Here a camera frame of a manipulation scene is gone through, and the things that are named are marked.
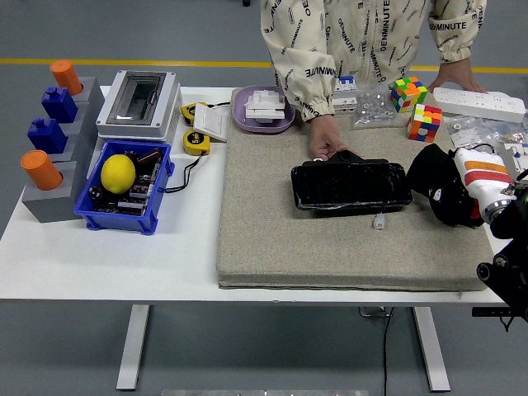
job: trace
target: elastic cuff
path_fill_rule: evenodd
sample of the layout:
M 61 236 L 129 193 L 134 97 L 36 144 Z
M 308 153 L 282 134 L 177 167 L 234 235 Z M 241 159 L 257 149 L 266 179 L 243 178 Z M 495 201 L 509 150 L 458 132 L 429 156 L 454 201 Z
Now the elastic cuff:
M 441 62 L 443 64 L 451 64 L 453 62 L 458 62 L 459 60 L 464 60 L 469 58 L 471 55 L 470 47 L 460 48 L 456 51 L 442 52 L 441 53 Z
M 300 112 L 300 116 L 303 121 L 308 121 L 315 117 L 324 116 L 325 114 L 334 115 L 335 113 L 332 101 L 321 101 L 319 103 L 309 103 L 307 106 L 304 106 L 303 110 Z

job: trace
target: black wire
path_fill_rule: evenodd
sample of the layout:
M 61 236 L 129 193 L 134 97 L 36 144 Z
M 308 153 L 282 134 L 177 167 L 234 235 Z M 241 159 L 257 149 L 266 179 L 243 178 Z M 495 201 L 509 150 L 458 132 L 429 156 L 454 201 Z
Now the black wire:
M 499 318 L 501 320 L 501 323 L 504 325 L 504 328 L 506 329 L 506 332 L 508 332 L 508 330 L 510 329 L 510 325 L 512 324 L 514 318 L 515 318 L 515 316 L 512 316 L 510 318 L 510 320 L 508 321 L 508 323 L 504 323 L 504 320 L 502 319 L 502 316 Z
M 389 311 L 389 319 L 385 324 L 385 334 L 383 336 L 383 394 L 387 396 L 387 331 L 389 330 L 390 319 L 393 317 L 394 307 Z
M 200 156 L 193 163 L 190 163 L 189 165 L 187 165 L 183 169 L 183 184 L 181 186 L 166 188 L 165 192 L 168 193 L 168 194 L 170 194 L 172 192 L 179 192 L 179 191 L 183 190 L 185 187 L 187 187 L 187 185 L 189 184 L 189 180 L 191 178 L 191 170 L 192 170 L 192 168 L 194 168 L 196 165 L 198 165 L 198 162 L 200 161 L 200 158 L 202 158 L 204 155 L 205 155 L 205 151 L 202 151 Z
M 488 146 L 492 150 L 492 153 L 495 154 L 495 148 L 490 143 L 475 144 L 474 146 L 468 147 L 467 149 L 468 150 L 475 150 L 478 147 L 482 147 L 482 146 Z M 452 153 L 452 156 L 454 157 L 456 152 L 459 151 L 460 149 L 461 149 L 460 147 L 457 147 L 455 150 L 450 150 L 450 152 Z
M 207 107 L 226 106 L 226 105 L 230 105 L 230 104 L 231 104 L 230 101 L 223 101 L 222 103 L 216 103 L 215 105 L 207 105 Z
M 521 172 L 519 176 L 517 176 L 517 181 L 520 182 L 522 179 L 524 179 L 528 175 L 528 169 L 525 169 Z

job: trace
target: orange cylinder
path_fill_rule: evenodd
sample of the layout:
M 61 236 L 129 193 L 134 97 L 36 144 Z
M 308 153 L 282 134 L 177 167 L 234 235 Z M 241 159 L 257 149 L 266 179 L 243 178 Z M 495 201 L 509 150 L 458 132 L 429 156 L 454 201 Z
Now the orange cylinder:
M 67 88 L 70 95 L 77 95 L 83 90 L 83 85 L 69 60 L 57 60 L 51 64 L 50 68 L 59 87 Z
M 22 157 L 20 164 L 41 190 L 53 190 L 63 181 L 63 175 L 42 150 L 33 150 Z

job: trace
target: white table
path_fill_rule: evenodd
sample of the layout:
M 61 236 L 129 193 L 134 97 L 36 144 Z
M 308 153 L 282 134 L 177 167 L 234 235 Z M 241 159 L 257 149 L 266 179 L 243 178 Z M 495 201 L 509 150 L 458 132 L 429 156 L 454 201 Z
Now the white table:
M 185 104 L 197 101 L 212 104 L 229 101 L 233 88 L 183 87 L 181 90 Z M 228 112 L 229 108 L 219 107 L 217 111 Z M 171 151 L 176 168 L 167 186 L 181 185 L 183 168 L 196 159 L 188 156 L 180 143 L 187 130 L 181 118 Z M 191 171 L 189 186 L 163 197 L 158 228 L 153 236 L 118 230 L 90 231 L 83 219 L 41 224 L 19 201 L 0 240 L 0 299 L 135 304 L 118 389 L 135 387 L 151 304 L 206 302 L 416 307 L 426 363 L 434 366 L 429 367 L 430 370 L 439 370 L 440 373 L 440 379 L 430 373 L 431 390 L 449 390 L 428 307 L 434 304 L 504 306 L 502 300 L 490 289 L 464 293 L 221 290 L 215 261 L 226 154 L 225 144 L 213 143 L 210 155 L 203 157 Z M 493 237 L 490 241 L 494 252 L 505 245 Z

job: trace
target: beige felt mat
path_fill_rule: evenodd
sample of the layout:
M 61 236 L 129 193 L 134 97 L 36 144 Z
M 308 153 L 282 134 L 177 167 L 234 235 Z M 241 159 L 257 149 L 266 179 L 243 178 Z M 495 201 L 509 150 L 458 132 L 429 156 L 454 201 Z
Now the beige felt mat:
M 429 95 L 426 104 L 435 105 Z M 344 140 L 364 158 L 408 170 L 425 143 L 405 127 L 357 129 L 338 119 Z M 483 290 L 480 262 L 493 257 L 484 229 L 440 223 L 425 197 L 386 215 L 316 214 L 295 208 L 290 170 L 309 160 L 308 125 L 277 135 L 251 134 L 230 121 L 217 272 L 221 287 L 370 290 Z M 451 148 L 445 127 L 436 135 Z

